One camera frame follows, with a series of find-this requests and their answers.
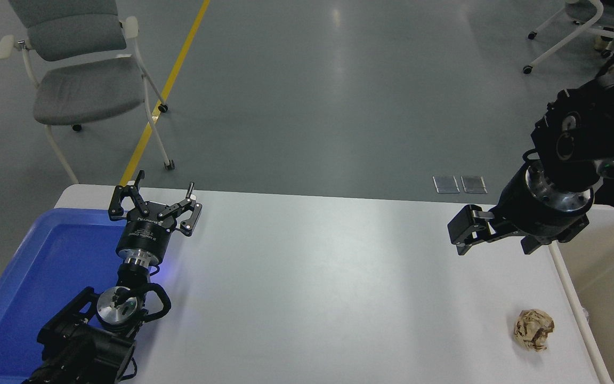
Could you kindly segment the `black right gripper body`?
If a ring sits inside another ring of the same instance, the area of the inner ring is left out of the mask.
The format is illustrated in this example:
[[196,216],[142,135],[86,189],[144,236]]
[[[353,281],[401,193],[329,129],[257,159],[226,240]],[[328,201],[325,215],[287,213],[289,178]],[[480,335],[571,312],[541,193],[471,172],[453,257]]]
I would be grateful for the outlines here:
[[541,165],[524,165],[493,207],[495,215],[531,236],[556,237],[590,210],[590,190],[560,189]]

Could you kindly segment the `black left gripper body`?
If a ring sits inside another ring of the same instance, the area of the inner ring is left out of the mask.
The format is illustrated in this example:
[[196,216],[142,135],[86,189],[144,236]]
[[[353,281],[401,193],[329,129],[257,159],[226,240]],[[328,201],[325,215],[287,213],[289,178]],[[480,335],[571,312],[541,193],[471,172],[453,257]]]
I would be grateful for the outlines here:
[[127,224],[116,246],[122,259],[134,256],[139,251],[148,253],[151,262],[164,259],[176,220],[170,216],[159,218],[158,213],[167,209],[164,204],[149,204],[148,216],[144,217],[137,207],[127,213]]

